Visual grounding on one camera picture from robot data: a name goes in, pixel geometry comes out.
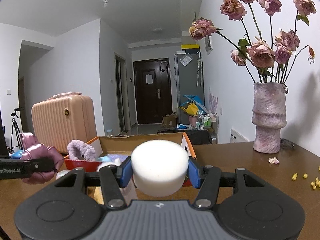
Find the blue tissue pack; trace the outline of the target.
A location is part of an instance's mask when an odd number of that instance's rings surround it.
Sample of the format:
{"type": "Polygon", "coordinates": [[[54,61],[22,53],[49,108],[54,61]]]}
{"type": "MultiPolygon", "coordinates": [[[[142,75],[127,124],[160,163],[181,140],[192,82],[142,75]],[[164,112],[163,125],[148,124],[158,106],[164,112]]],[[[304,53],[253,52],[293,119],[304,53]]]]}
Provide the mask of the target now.
{"type": "Polygon", "coordinates": [[[24,150],[18,150],[10,155],[11,159],[20,159],[22,154],[24,153],[24,150]]]}

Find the white round foam sponge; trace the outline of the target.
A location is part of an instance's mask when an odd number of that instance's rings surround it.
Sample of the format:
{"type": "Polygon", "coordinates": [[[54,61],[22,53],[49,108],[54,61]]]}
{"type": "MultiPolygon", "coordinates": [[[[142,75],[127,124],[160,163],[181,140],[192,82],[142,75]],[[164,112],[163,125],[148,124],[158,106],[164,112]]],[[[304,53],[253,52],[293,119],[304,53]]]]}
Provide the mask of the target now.
{"type": "Polygon", "coordinates": [[[138,145],[131,154],[136,187],[152,197],[166,197],[183,185],[189,155],[179,144],[150,140],[138,145]]]}

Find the orange cardboard box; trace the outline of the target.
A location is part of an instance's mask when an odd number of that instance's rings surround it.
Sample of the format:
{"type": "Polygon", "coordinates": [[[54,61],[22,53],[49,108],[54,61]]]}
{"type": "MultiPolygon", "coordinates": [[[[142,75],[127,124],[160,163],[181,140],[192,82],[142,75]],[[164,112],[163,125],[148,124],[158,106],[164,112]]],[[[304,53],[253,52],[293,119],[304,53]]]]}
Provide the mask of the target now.
{"type": "Polygon", "coordinates": [[[96,137],[87,142],[94,150],[94,159],[86,160],[74,154],[65,157],[69,170],[82,167],[87,172],[96,171],[104,156],[127,159],[131,156],[136,177],[160,181],[173,175],[187,174],[187,157],[196,159],[191,141],[185,132],[124,137],[96,137]]]}

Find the white wall panel box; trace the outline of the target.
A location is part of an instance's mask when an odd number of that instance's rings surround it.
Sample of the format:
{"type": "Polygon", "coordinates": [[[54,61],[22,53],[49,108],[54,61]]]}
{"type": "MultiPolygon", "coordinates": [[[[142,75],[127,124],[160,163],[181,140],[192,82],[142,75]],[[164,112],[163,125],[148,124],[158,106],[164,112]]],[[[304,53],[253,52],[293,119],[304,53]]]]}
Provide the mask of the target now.
{"type": "Polygon", "coordinates": [[[212,44],[211,44],[211,39],[210,39],[209,35],[205,37],[204,44],[205,44],[206,53],[207,53],[207,55],[209,55],[213,51],[212,44]]]}

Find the pink ribbed suitcase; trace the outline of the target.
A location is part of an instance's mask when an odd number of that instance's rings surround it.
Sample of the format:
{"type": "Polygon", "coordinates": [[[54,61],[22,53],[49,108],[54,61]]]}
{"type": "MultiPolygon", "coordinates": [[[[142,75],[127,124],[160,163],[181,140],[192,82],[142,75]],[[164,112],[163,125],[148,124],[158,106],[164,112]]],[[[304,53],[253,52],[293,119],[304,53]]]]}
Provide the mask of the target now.
{"type": "Polygon", "coordinates": [[[39,142],[67,153],[72,140],[88,142],[97,136],[93,100],[81,93],[61,93],[31,108],[39,142]]]}

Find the pink textured vase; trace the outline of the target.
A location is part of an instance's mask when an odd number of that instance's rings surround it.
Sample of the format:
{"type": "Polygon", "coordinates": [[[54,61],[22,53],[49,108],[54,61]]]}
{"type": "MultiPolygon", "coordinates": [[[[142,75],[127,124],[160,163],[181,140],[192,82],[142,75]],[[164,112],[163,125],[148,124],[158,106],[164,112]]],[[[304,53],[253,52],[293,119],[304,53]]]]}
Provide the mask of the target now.
{"type": "Polygon", "coordinates": [[[280,132],[286,122],[286,87],[281,83],[255,83],[252,123],[256,126],[253,149],[275,154],[280,150],[280,132]]]}

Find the dried pink roses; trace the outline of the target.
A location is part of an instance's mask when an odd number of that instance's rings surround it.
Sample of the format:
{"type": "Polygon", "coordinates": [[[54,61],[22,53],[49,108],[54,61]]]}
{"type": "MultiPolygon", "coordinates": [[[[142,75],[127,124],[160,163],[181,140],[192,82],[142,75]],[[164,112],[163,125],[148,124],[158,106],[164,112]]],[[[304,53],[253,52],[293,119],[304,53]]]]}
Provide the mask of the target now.
{"type": "Polygon", "coordinates": [[[202,0],[189,28],[192,39],[210,36],[213,51],[227,51],[255,83],[284,84],[306,56],[319,56],[319,0],[202,0]]]}

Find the yellow bag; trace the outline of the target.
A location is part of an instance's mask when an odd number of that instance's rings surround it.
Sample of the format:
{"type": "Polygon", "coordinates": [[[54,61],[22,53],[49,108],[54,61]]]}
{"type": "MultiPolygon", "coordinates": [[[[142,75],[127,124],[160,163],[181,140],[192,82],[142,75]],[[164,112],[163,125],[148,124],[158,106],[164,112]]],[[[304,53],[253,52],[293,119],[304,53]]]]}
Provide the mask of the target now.
{"type": "Polygon", "coordinates": [[[196,116],[199,111],[197,105],[194,102],[188,102],[187,104],[187,107],[180,106],[180,110],[189,116],[196,116]]]}

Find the grey refrigerator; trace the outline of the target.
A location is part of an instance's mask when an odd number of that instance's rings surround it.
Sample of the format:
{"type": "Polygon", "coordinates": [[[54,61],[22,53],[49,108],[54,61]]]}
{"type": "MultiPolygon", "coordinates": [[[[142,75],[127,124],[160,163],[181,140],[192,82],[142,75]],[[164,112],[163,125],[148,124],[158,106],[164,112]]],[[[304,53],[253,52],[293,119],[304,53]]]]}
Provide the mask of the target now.
{"type": "Polygon", "coordinates": [[[197,81],[198,57],[197,54],[175,54],[178,121],[181,124],[189,124],[188,116],[180,109],[188,101],[184,95],[198,96],[204,102],[204,88],[197,81]]]}

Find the black bag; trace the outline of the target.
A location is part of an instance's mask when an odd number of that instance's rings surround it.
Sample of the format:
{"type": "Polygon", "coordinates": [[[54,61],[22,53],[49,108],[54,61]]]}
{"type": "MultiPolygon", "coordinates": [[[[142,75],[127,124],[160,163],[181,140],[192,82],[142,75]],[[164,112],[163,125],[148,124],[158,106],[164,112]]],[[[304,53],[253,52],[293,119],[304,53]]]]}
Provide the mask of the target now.
{"type": "Polygon", "coordinates": [[[185,132],[191,142],[192,145],[209,145],[213,143],[212,136],[210,133],[205,130],[185,130],[185,129],[160,129],[158,130],[158,134],[169,134],[169,133],[180,133],[185,132]]]}

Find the fallen rose petal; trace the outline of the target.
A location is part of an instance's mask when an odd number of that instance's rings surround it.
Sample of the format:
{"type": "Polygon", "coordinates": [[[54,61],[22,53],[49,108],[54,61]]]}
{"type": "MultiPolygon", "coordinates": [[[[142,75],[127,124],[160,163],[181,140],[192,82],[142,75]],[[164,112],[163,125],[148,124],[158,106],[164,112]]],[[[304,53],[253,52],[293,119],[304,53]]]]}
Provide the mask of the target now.
{"type": "Polygon", "coordinates": [[[275,165],[279,164],[279,160],[278,160],[277,157],[269,158],[269,159],[268,159],[268,162],[269,162],[270,164],[275,164],[275,165]]]}

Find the white umbrella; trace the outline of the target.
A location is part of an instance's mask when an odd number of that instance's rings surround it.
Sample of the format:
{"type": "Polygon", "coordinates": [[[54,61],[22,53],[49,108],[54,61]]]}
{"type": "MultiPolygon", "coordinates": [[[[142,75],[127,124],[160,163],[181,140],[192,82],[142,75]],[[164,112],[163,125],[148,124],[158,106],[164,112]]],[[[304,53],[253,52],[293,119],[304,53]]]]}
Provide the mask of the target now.
{"type": "Polygon", "coordinates": [[[197,52],[198,59],[197,59],[197,82],[196,86],[202,86],[202,53],[200,51],[197,52]]]}

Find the light blue soft sponge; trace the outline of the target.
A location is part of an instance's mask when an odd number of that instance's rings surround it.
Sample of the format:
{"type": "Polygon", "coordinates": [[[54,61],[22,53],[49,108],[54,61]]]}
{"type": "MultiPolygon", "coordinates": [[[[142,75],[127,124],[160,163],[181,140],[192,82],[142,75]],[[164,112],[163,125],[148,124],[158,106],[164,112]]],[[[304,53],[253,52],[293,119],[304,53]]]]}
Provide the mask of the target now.
{"type": "Polygon", "coordinates": [[[102,156],[102,157],[97,158],[97,161],[99,161],[99,162],[110,162],[111,159],[106,155],[106,156],[102,156]]]}

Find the brown cardboard box on floor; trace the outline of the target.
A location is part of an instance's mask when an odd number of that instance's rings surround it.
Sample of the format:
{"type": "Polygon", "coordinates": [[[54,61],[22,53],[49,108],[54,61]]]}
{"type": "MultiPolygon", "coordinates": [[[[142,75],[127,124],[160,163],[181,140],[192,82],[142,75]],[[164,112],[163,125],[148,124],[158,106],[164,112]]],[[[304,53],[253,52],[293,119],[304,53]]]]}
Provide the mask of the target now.
{"type": "Polygon", "coordinates": [[[172,128],[177,126],[177,115],[166,115],[163,117],[162,120],[162,127],[163,128],[172,128]]]}

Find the dark brown entrance door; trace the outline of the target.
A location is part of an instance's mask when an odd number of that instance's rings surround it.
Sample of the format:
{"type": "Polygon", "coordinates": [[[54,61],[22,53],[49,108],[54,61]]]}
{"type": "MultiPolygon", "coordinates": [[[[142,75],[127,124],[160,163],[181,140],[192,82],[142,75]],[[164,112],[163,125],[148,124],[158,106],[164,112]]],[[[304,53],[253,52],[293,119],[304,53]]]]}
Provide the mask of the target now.
{"type": "Polygon", "coordinates": [[[137,122],[160,124],[172,114],[169,59],[135,61],[133,68],[137,122]]]}

